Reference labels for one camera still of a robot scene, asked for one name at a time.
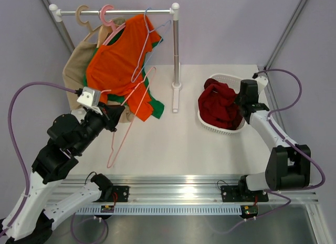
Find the pink plastic hanger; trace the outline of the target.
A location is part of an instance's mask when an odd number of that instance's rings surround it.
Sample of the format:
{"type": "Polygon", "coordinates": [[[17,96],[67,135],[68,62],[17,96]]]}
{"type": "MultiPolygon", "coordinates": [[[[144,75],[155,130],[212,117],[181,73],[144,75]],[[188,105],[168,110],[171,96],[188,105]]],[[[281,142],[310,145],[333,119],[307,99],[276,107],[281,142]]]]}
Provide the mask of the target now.
{"type": "Polygon", "coordinates": [[[152,80],[155,78],[155,75],[156,75],[156,72],[157,72],[157,68],[156,68],[156,66],[152,66],[152,67],[148,70],[148,72],[146,73],[146,75],[145,75],[144,79],[141,81],[141,83],[144,83],[144,82],[145,82],[145,80],[148,78],[148,76],[150,75],[150,73],[151,73],[152,71],[153,71],[153,76],[152,76],[152,78],[149,80],[148,86],[146,87],[146,89],[145,89],[145,91],[144,91],[144,93],[143,93],[143,95],[142,95],[142,98],[141,98],[141,100],[140,100],[140,102],[139,102],[139,104],[138,104],[138,106],[137,106],[137,109],[136,109],[136,112],[135,112],[135,114],[134,114],[134,117],[133,117],[133,119],[131,120],[131,122],[130,122],[128,128],[127,128],[127,131],[126,131],[126,133],[125,133],[125,135],[124,135],[124,137],[123,137],[123,139],[122,139],[122,141],[121,141],[121,143],[120,143],[120,145],[119,145],[119,147],[118,147],[116,153],[114,153],[114,141],[115,141],[115,133],[116,133],[116,131],[113,131],[113,132],[112,132],[112,138],[111,138],[111,151],[110,151],[110,155],[109,155],[109,157],[108,157],[108,161],[107,161],[107,164],[106,164],[106,168],[107,168],[107,169],[113,168],[114,165],[115,165],[115,162],[116,162],[116,160],[117,160],[117,157],[118,157],[118,155],[119,155],[119,153],[120,153],[120,151],[121,151],[121,149],[122,149],[122,147],[123,147],[123,144],[124,144],[124,142],[125,142],[125,140],[126,140],[126,138],[127,138],[127,136],[128,136],[128,133],[129,133],[131,127],[132,127],[132,124],[133,124],[133,122],[134,122],[134,119],[135,119],[135,117],[137,116],[137,114],[138,114],[138,112],[139,112],[139,109],[140,109],[140,107],[141,107],[141,105],[142,105],[142,103],[143,103],[143,101],[144,101],[144,98],[145,98],[146,94],[148,93],[148,90],[149,90],[149,88],[150,88],[150,85],[151,85],[151,83],[152,83],[152,80]]]}
{"type": "Polygon", "coordinates": [[[102,26],[98,35],[98,47],[107,45],[120,31],[124,30],[126,23],[116,24],[113,19],[107,20],[105,14],[109,10],[114,10],[112,5],[104,5],[100,11],[99,18],[102,26]]]}

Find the white metal clothes rack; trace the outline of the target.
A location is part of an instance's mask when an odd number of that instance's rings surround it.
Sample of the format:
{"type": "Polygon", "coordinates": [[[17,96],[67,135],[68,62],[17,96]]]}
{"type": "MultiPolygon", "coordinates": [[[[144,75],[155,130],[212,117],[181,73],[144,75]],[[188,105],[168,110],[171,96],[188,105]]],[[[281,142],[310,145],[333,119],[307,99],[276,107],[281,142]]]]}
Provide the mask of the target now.
{"type": "MultiPolygon", "coordinates": [[[[61,37],[63,38],[67,48],[70,52],[73,52],[75,46],[69,33],[65,27],[62,17],[74,16],[76,12],[66,11],[60,9],[56,4],[47,4],[47,9],[53,16],[56,22],[56,26],[60,29],[61,37]]],[[[169,9],[111,9],[107,10],[107,15],[137,15],[137,14],[152,14],[152,15],[171,15],[172,16],[172,29],[173,29],[173,50],[174,50],[174,78],[172,83],[173,95],[172,95],[172,112],[178,113],[180,90],[182,89],[182,83],[180,80],[180,54],[179,54],[179,3],[173,3],[169,9]]]]}

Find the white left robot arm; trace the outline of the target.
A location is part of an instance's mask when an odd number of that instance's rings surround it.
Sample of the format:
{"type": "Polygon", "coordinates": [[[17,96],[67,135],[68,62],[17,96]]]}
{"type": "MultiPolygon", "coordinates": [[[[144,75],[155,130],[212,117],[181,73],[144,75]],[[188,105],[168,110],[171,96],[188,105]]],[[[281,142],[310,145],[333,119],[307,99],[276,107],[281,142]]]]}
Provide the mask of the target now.
{"type": "Polygon", "coordinates": [[[103,174],[95,174],[69,197],[46,206],[54,190],[78,164],[76,158],[99,133],[117,130],[125,107],[99,103],[98,108],[101,114],[87,110],[81,121],[72,114],[60,115],[47,130],[49,140],[32,164],[29,192],[23,195],[25,204],[18,203],[11,214],[1,220],[7,243],[44,243],[65,219],[84,205],[117,198],[113,183],[103,174]]]}

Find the dark red t shirt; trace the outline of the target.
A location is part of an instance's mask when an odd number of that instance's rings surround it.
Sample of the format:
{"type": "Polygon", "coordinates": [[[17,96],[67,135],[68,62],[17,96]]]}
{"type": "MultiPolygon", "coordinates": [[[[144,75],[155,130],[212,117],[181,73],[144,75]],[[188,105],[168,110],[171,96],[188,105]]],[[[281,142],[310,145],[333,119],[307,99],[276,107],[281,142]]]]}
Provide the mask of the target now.
{"type": "Polygon", "coordinates": [[[204,83],[204,91],[198,98],[201,119],[220,129],[236,130],[242,121],[235,103],[237,94],[228,84],[213,78],[204,83]]]}

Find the white plastic laundry basket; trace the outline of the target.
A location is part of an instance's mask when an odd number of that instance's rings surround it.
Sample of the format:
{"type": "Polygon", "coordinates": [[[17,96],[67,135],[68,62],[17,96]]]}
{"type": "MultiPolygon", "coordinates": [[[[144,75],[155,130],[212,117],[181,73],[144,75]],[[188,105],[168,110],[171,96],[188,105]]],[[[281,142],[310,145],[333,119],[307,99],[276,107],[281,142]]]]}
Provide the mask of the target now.
{"type": "Polygon", "coordinates": [[[223,73],[214,74],[205,81],[197,101],[198,118],[204,128],[227,135],[243,129],[245,120],[235,104],[240,81],[236,76],[223,73]]]}

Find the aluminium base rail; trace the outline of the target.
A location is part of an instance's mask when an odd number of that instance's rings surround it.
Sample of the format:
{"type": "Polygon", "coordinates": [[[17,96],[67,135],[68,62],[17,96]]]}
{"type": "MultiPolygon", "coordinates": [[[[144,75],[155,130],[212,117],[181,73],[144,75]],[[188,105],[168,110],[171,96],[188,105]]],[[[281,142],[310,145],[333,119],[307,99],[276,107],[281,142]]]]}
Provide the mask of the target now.
{"type": "MultiPolygon", "coordinates": [[[[129,186],[128,204],[220,204],[222,197],[217,187],[236,185],[241,175],[107,175],[114,185],[129,186]]],[[[68,175],[53,191],[47,204],[55,204],[80,189],[87,175],[68,175]]],[[[291,199],[291,205],[318,204],[314,190],[281,191],[291,199]]]]}

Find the beige t shirt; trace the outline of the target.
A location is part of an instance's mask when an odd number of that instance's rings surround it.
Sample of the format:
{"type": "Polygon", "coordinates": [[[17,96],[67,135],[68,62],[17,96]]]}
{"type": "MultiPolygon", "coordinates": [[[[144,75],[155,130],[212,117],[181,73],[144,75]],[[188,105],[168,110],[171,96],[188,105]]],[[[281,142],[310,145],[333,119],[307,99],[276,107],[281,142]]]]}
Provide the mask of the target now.
{"type": "MultiPolygon", "coordinates": [[[[117,17],[113,19],[113,22],[116,25],[121,25],[125,22],[125,19],[123,17],[117,17]]],[[[73,90],[83,88],[86,69],[97,47],[97,42],[90,43],[88,40],[89,38],[85,37],[85,39],[78,44],[63,69],[62,78],[66,88],[73,90]]],[[[82,108],[77,102],[78,97],[75,94],[67,92],[67,98],[71,111],[82,108]]],[[[129,107],[125,107],[119,122],[129,123],[133,118],[134,114],[130,111],[129,107]]]]}

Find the orange t shirt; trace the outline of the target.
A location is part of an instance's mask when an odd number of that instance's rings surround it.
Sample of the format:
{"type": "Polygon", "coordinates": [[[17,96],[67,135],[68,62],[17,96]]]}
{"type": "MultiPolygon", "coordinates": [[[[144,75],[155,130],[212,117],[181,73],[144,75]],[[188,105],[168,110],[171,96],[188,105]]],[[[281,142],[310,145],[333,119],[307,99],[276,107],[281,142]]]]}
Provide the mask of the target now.
{"type": "MultiPolygon", "coordinates": [[[[130,111],[135,114],[146,89],[144,83],[141,83],[145,56],[152,51],[152,43],[160,41],[161,36],[156,31],[149,35],[140,66],[136,71],[139,77],[132,83],[131,76],[137,66],[147,31],[143,15],[134,16],[125,23],[125,29],[115,36],[119,36],[119,39],[114,44],[99,47],[86,70],[86,76],[88,87],[103,91],[101,102],[108,102],[109,93],[124,96],[123,102],[126,102],[130,111]]],[[[149,105],[150,101],[151,98],[147,93],[137,114],[142,121],[152,116],[153,108],[149,105]]]]}

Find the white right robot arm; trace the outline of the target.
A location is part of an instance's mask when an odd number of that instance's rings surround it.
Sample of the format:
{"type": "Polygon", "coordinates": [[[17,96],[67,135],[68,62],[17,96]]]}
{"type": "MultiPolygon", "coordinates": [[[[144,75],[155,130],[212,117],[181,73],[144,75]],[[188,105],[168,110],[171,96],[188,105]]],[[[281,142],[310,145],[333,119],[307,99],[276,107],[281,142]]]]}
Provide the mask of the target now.
{"type": "Polygon", "coordinates": [[[299,145],[289,138],[270,116],[269,108],[259,102],[258,83],[245,79],[235,103],[244,120],[254,128],[270,150],[264,172],[244,175],[238,182],[237,194],[242,200],[250,200],[256,192],[264,190],[294,190],[307,188],[310,183],[310,156],[307,145],[299,145]]]}

